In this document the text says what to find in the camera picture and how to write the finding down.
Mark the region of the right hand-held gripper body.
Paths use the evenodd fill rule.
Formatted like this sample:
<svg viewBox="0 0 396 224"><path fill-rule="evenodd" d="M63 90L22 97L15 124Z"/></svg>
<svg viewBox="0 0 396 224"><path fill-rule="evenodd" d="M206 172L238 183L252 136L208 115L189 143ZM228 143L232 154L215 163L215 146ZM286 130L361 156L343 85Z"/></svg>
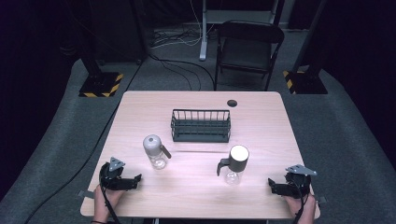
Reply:
<svg viewBox="0 0 396 224"><path fill-rule="evenodd" d="M282 196L292 198L303 198L310 192L311 177L318 173L301 164L296 164L286 169L286 184L281 184L279 189L283 189Z"/></svg>

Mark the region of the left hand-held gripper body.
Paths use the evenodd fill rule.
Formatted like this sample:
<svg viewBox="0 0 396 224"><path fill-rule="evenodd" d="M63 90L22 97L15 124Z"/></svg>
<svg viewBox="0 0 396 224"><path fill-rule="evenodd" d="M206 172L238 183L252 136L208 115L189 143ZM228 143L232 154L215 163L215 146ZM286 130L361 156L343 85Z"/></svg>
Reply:
<svg viewBox="0 0 396 224"><path fill-rule="evenodd" d="M127 183L134 183L128 178L123 179L121 174L125 163L114 157L110 158L110 162L106 162L99 173L99 181L102 187L111 190L127 190Z"/></svg>

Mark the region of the glass bottle with grey cap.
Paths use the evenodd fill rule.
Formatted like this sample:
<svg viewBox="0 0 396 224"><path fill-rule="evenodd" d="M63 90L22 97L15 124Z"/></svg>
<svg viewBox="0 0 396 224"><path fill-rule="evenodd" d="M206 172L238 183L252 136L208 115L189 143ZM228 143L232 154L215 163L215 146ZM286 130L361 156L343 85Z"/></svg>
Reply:
<svg viewBox="0 0 396 224"><path fill-rule="evenodd" d="M143 140L143 147L152 167L156 170L163 169L167 165L167 160L172 158L171 153L156 134L146 136Z"/></svg>

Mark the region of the black wire rack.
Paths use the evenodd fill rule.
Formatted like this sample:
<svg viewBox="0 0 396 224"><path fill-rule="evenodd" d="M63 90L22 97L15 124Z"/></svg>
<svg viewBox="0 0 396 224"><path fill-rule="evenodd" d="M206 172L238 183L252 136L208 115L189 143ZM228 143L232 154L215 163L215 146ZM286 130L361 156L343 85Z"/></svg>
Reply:
<svg viewBox="0 0 396 224"><path fill-rule="evenodd" d="M174 142L228 143L231 113L220 109L174 109L171 134Z"/></svg>

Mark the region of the person's left hand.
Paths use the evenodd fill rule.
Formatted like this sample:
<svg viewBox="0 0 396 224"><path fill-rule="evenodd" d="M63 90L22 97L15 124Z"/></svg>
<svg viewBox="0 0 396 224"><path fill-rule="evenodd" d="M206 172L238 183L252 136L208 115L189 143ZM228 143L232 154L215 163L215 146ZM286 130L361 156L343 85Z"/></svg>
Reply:
<svg viewBox="0 0 396 224"><path fill-rule="evenodd" d="M120 200L124 190L106 189L106 198L110 202L111 207L115 208ZM94 215L93 217L109 217L110 212L106 206L106 198L100 186L97 186L94 191Z"/></svg>

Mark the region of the person's right hand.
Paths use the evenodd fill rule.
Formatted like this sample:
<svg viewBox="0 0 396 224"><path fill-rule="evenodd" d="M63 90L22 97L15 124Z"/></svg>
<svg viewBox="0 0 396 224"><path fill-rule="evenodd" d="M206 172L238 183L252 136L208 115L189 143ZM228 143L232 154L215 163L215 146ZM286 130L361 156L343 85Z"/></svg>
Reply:
<svg viewBox="0 0 396 224"><path fill-rule="evenodd" d="M289 196L284 196L284 199L293 217L297 217L300 209L303 209L300 218L315 218L317 202L312 194L307 194L302 200L294 199Z"/></svg>

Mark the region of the black stand with striped base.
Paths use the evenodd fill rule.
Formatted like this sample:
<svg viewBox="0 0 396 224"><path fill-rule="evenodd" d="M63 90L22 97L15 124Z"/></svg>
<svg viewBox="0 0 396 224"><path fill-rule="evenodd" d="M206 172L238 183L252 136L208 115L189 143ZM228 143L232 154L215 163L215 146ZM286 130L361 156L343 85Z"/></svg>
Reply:
<svg viewBox="0 0 396 224"><path fill-rule="evenodd" d="M320 0L316 15L311 23L308 35L305 38L303 46L298 54L294 66L290 71L284 71L283 76L286 80L287 87L291 94L327 94L327 90L319 78L319 72L324 63L326 53L323 50L309 64L305 72L299 72L298 69L302 65L304 56L308 51L312 37L318 26L323 9L327 0Z"/></svg>
<svg viewBox="0 0 396 224"><path fill-rule="evenodd" d="M82 84L79 95L81 97L110 97L119 88L123 74L119 72L103 72L92 55L91 48L81 29L84 25L75 19L76 36L78 38L78 53L88 72Z"/></svg>

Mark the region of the black folding chair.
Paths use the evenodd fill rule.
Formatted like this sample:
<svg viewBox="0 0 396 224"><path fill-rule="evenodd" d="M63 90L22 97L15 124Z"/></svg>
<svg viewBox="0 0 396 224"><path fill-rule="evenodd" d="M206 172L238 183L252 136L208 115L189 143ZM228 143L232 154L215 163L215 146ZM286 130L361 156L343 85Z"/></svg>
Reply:
<svg viewBox="0 0 396 224"><path fill-rule="evenodd" d="M261 74L267 91L284 32L272 23L226 21L219 26L214 90L224 69Z"/></svg>

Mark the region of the white metal stand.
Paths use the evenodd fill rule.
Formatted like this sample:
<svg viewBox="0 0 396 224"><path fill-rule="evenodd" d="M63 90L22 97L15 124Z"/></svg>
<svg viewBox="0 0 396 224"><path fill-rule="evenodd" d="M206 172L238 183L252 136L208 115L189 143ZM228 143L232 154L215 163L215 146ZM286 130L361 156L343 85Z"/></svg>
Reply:
<svg viewBox="0 0 396 224"><path fill-rule="evenodd" d="M279 25L285 0L274 0L272 7L269 10L221 10L208 9L206 0L202 0L202 22L201 22L201 49L199 60L206 59L207 52L207 32L210 24L221 24L230 20L255 21L255 22L269 22L274 25Z"/></svg>

